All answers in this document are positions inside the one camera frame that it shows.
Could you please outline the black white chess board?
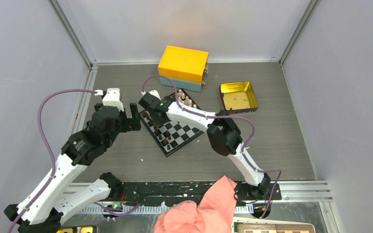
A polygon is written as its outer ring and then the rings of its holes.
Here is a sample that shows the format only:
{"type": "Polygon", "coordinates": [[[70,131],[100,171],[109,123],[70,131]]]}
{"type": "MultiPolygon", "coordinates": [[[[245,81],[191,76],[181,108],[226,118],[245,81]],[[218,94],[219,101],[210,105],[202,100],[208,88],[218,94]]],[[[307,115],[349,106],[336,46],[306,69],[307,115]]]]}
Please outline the black white chess board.
{"type": "Polygon", "coordinates": [[[141,111],[140,115],[141,122],[144,124],[145,128],[166,157],[174,154],[203,134],[203,131],[198,128],[177,121],[170,121],[157,127],[152,122],[152,119],[146,110],[141,111]],[[162,134],[160,136],[154,134],[154,127],[157,127],[161,131],[162,134]],[[167,137],[165,137],[165,131],[170,132],[171,140],[168,140],[167,137]]]}

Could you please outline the gold tin tray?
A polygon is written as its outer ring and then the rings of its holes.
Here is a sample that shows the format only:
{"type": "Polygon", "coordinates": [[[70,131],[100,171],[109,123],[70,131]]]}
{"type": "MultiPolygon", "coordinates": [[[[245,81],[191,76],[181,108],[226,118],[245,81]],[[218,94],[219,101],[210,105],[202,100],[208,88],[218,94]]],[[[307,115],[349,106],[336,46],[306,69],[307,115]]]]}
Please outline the gold tin tray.
{"type": "Polygon", "coordinates": [[[250,81],[222,83],[219,86],[222,106],[230,114],[253,113],[258,102],[250,81]]]}

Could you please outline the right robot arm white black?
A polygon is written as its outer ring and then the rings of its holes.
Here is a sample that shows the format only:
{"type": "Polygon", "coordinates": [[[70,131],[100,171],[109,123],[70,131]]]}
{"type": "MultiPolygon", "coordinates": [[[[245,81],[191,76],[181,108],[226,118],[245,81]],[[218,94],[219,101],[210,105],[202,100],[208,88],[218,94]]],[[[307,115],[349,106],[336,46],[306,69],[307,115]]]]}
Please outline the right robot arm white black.
{"type": "Polygon", "coordinates": [[[202,111],[168,96],[160,99],[156,91],[142,92],[139,104],[149,112],[157,125],[177,121],[205,132],[211,148],[217,154],[229,158],[241,172],[245,182],[250,185],[251,195],[258,200],[268,195],[271,179],[247,152],[234,117],[226,111],[202,111]]]}

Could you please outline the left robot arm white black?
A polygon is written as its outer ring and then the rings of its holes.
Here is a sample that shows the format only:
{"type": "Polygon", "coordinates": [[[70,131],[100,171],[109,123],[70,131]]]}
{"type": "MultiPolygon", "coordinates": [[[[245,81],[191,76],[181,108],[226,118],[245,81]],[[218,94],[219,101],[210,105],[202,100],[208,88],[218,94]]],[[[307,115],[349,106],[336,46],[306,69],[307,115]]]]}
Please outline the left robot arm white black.
{"type": "Polygon", "coordinates": [[[122,182],[111,172],[103,173],[86,188],[63,198],[69,185],[93,161],[110,148],[120,133],[139,131],[141,117],[136,103],[130,103],[131,118],[114,106],[96,104],[92,119],[81,131],[72,134],[35,190],[21,203],[10,204],[4,214],[18,224],[20,233],[55,233],[78,211],[100,200],[117,200],[122,182]]]}

